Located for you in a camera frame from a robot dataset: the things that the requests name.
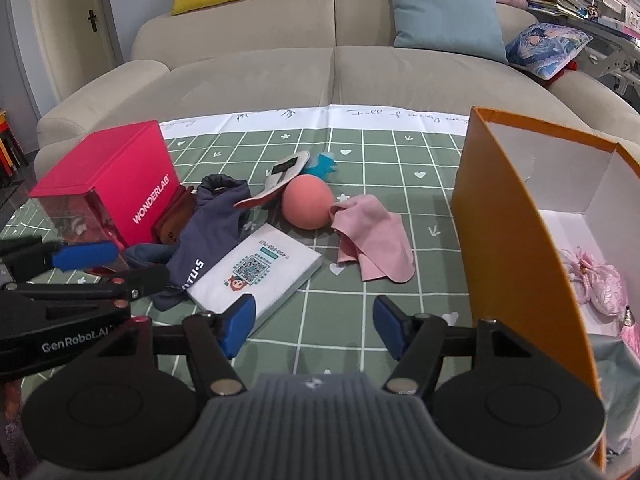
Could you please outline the orange cardboard box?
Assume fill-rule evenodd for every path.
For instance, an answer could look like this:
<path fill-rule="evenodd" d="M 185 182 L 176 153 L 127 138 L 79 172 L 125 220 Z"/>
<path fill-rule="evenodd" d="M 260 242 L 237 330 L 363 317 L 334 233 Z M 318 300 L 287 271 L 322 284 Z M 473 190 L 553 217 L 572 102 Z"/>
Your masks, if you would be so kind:
<path fill-rule="evenodd" d="M 639 164 L 620 143 L 473 108 L 451 211 L 478 347 L 437 393 L 440 429 L 466 452 L 548 474 L 589 458 L 610 479 L 639 466 L 639 437 L 608 452 L 590 334 L 620 322 L 578 304 L 560 250 L 616 267 L 639 307 Z"/>

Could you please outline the light blue cushion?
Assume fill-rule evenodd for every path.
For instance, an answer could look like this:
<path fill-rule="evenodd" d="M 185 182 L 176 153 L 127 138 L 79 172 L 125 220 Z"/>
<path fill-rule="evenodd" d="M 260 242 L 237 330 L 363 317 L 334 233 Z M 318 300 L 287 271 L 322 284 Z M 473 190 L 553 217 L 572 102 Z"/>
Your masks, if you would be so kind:
<path fill-rule="evenodd" d="M 396 48 L 506 62 L 496 0 L 392 0 Z"/>

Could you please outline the purple fluffy clothing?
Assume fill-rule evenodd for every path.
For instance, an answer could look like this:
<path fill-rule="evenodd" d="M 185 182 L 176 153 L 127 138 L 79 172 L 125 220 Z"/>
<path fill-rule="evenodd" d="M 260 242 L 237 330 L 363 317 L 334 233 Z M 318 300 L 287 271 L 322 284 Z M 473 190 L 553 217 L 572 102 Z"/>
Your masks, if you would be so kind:
<path fill-rule="evenodd" d="M 21 425 L 21 382 L 1 386 L 1 478 L 23 479 L 32 469 L 29 451 Z"/>

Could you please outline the brown red cloth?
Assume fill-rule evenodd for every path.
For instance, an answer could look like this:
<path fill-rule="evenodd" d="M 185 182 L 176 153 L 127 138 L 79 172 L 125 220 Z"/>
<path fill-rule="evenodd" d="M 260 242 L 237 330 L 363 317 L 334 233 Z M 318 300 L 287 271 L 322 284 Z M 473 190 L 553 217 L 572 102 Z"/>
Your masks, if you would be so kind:
<path fill-rule="evenodd" d="M 180 185 L 165 211 L 154 223 L 154 240 L 164 245 L 177 243 L 180 233 L 194 214 L 195 203 L 195 188 Z"/>

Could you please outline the pink shiny drawstring pouch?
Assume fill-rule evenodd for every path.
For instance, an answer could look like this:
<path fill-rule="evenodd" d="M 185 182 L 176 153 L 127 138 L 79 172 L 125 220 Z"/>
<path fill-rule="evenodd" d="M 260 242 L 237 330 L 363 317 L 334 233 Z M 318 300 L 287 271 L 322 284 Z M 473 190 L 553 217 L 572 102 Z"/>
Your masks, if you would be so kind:
<path fill-rule="evenodd" d="M 616 267 L 598 261 L 580 247 L 561 249 L 560 256 L 578 304 L 590 304 L 600 314 L 621 320 L 629 300 L 622 274 Z"/>

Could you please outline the pink ball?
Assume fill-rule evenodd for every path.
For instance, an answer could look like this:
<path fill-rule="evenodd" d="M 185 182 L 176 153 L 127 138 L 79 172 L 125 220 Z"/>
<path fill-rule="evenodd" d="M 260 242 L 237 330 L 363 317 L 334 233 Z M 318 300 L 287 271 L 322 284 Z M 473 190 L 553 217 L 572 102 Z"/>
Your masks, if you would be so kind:
<path fill-rule="evenodd" d="M 334 195 L 326 182 L 311 174 L 302 174 L 284 189 L 281 212 L 296 228 L 318 230 L 329 223 L 333 203 Z"/>

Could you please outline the cluttered white desk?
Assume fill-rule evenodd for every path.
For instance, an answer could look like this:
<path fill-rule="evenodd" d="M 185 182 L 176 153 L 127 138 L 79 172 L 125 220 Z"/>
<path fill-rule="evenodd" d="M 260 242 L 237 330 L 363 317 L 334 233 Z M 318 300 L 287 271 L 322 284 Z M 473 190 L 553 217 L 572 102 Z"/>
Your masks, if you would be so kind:
<path fill-rule="evenodd" d="M 592 37 L 579 55 L 580 68 L 608 78 L 624 96 L 639 90 L 638 0 L 526 0 L 541 21 L 583 30 Z"/>

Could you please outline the red transparent storage box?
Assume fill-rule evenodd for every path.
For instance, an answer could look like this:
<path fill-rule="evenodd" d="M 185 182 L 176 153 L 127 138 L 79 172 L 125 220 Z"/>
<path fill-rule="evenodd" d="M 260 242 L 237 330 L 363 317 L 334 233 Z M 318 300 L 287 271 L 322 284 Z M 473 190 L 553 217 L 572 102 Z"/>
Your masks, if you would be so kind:
<path fill-rule="evenodd" d="M 66 242 L 111 240 L 125 249 L 154 243 L 154 226 L 180 182 L 158 122 L 89 134 L 30 197 Z"/>

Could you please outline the white tissue pack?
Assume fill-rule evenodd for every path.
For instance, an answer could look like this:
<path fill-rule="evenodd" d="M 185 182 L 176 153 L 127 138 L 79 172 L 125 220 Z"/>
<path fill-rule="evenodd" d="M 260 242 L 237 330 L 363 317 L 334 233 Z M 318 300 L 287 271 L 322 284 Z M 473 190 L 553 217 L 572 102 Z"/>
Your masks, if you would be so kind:
<path fill-rule="evenodd" d="M 201 308 L 216 314 L 244 294 L 256 302 L 255 327 L 264 324 L 322 263 L 322 255 L 265 224 L 188 288 Z"/>

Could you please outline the navy blue headband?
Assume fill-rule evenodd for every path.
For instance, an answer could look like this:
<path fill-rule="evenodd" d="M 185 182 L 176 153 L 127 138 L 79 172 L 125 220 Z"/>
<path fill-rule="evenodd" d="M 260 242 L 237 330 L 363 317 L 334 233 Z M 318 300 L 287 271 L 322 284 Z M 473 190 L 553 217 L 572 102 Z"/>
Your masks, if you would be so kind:
<path fill-rule="evenodd" d="M 250 213 L 234 205 L 249 197 L 246 181 L 210 174 L 198 186 L 194 214 L 174 244 L 137 244 L 125 250 L 133 268 L 162 264 L 168 269 L 167 287 L 152 296 L 156 310 L 164 312 L 187 300 L 186 290 L 239 245 Z"/>

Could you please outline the pink cloth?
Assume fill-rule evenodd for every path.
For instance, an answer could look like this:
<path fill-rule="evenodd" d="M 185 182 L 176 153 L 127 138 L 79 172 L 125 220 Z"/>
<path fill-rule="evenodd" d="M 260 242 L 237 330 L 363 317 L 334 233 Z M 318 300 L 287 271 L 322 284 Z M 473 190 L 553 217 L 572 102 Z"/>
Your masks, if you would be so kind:
<path fill-rule="evenodd" d="M 330 207 L 331 228 L 338 234 L 337 262 L 357 263 L 364 282 L 387 278 L 404 284 L 413 278 L 413 253 L 400 214 L 389 212 L 369 194 Z"/>

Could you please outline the cream door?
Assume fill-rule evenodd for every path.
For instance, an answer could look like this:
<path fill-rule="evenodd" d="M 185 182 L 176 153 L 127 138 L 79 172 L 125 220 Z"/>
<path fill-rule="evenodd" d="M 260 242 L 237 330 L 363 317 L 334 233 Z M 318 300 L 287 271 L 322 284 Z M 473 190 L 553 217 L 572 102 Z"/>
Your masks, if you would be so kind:
<path fill-rule="evenodd" d="M 58 100 L 115 67 L 101 0 L 32 0 L 32 15 Z"/>

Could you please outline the blue plush toy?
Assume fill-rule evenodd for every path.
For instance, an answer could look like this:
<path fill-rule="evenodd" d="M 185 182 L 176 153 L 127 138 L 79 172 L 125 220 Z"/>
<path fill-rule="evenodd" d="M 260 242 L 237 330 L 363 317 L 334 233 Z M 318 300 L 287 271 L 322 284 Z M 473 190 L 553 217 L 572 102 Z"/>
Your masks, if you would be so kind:
<path fill-rule="evenodd" d="M 336 170 L 337 163 L 334 155 L 330 152 L 322 152 L 311 156 L 308 162 L 306 162 L 302 174 L 309 174 L 326 182 L 329 179 L 329 175 L 333 174 Z"/>

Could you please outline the silver grey fabric pouch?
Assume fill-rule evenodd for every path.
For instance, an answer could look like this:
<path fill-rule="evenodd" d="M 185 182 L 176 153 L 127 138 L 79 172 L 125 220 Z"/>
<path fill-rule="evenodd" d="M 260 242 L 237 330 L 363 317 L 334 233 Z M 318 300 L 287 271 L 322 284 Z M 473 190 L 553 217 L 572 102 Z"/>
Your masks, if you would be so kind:
<path fill-rule="evenodd" d="M 608 452 L 622 455 L 639 437 L 639 359 L 620 338 L 590 334 L 606 411 Z"/>

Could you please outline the beige fabric sofa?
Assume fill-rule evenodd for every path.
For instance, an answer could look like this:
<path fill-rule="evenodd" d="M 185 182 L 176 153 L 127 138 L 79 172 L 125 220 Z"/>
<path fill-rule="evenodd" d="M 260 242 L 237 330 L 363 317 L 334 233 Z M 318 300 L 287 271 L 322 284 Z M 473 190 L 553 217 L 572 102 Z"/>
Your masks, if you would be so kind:
<path fill-rule="evenodd" d="M 639 115 L 569 70 L 550 84 L 503 63 L 394 46 L 392 0 L 243 0 L 152 18 L 128 62 L 40 119 L 35 174 L 87 134 L 133 122 L 328 104 L 535 117 L 639 149 Z"/>

